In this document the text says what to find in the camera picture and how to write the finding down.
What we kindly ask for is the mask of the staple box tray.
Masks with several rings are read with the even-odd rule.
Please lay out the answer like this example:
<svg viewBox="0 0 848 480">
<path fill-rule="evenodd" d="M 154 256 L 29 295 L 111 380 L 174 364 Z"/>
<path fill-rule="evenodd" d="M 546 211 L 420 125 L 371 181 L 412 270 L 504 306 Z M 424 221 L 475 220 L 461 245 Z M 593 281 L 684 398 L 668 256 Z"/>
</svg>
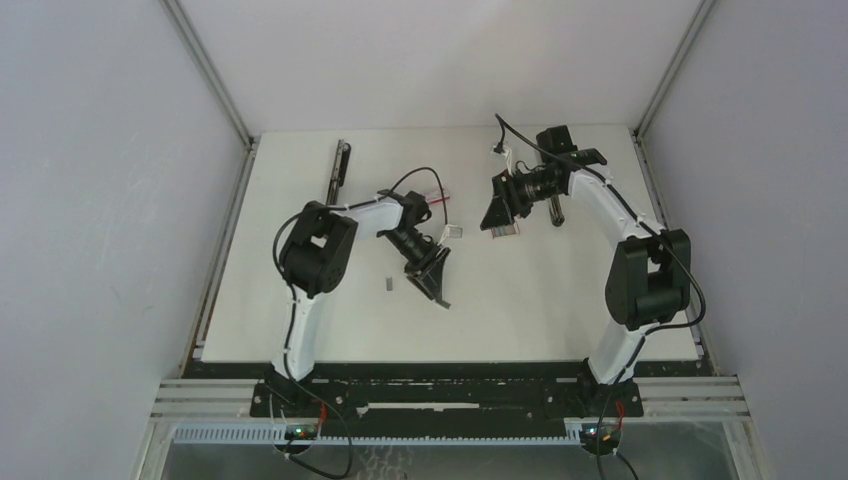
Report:
<svg viewBox="0 0 848 480">
<path fill-rule="evenodd" d="M 517 224 L 494 227 L 490 229 L 493 239 L 514 236 L 520 234 L 520 229 Z"/>
</svg>

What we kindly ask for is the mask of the black stapler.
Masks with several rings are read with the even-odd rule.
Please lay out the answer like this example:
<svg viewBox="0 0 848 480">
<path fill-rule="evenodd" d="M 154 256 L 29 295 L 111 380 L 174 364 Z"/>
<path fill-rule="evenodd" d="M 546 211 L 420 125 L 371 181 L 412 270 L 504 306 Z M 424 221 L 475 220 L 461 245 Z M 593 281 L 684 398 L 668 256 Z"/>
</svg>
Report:
<svg viewBox="0 0 848 480">
<path fill-rule="evenodd" d="M 334 205 L 338 201 L 340 189 L 345 182 L 351 152 L 351 144 L 344 139 L 339 139 L 325 199 L 325 203 L 328 205 Z"/>
</svg>

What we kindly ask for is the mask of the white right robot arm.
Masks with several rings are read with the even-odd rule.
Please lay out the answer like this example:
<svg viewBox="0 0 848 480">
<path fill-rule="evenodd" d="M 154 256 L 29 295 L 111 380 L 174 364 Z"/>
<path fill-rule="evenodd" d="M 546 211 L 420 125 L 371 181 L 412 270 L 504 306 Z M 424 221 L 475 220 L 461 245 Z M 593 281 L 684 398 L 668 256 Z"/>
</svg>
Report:
<svg viewBox="0 0 848 480">
<path fill-rule="evenodd" d="M 527 171 L 508 165 L 491 179 L 492 199 L 483 230 L 526 218 L 535 204 L 565 196 L 588 210 L 611 246 L 604 289 L 611 321 L 586 364 L 591 380 L 578 402 L 592 416 L 605 415 L 618 400 L 614 385 L 628 381 L 647 338 L 674 328 L 688 308 L 691 241 L 637 211 L 613 182 L 607 159 L 595 148 L 579 149 L 567 127 L 551 127 L 527 140 L 542 163 Z"/>
</svg>

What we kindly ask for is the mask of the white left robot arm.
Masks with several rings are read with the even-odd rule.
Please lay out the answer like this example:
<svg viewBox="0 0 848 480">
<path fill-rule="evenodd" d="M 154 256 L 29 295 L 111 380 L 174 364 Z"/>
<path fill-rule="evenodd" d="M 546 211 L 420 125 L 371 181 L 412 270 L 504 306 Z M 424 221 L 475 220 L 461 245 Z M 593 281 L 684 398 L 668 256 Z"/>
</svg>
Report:
<svg viewBox="0 0 848 480">
<path fill-rule="evenodd" d="M 271 361 L 287 380 L 274 392 L 274 404 L 290 417 L 311 407 L 311 388 L 300 381 L 315 365 L 315 342 L 325 297 L 342 282 L 354 243 L 385 238 L 406 260 L 404 275 L 428 300 L 448 309 L 443 273 L 450 249 L 418 230 L 432 216 L 424 195 L 381 190 L 354 205 L 306 203 L 278 230 L 272 260 L 290 292 L 290 320 Z"/>
</svg>

